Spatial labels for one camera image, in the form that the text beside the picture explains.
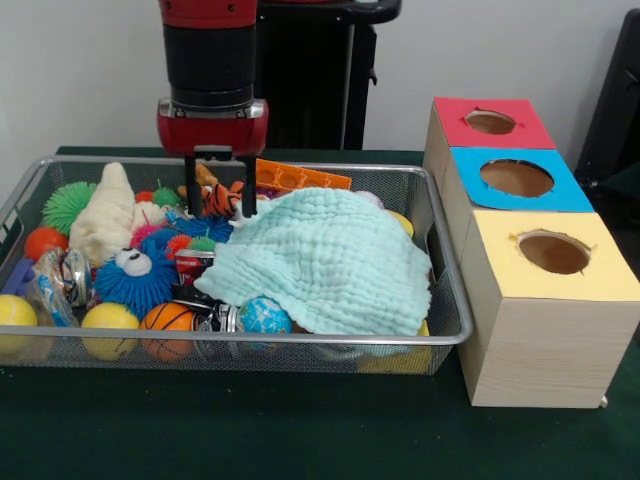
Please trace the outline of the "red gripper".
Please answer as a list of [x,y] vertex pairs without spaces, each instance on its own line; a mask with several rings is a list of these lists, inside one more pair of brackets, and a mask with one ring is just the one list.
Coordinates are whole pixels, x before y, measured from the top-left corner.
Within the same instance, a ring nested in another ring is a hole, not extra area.
[[[268,118],[174,118],[158,117],[157,127],[164,149],[173,155],[196,152],[197,147],[229,147],[236,156],[244,156],[245,185],[242,212],[245,218],[257,213],[256,157],[265,148]],[[196,218],[202,216],[201,187],[196,180],[196,157],[186,156],[185,187],[188,209]]]

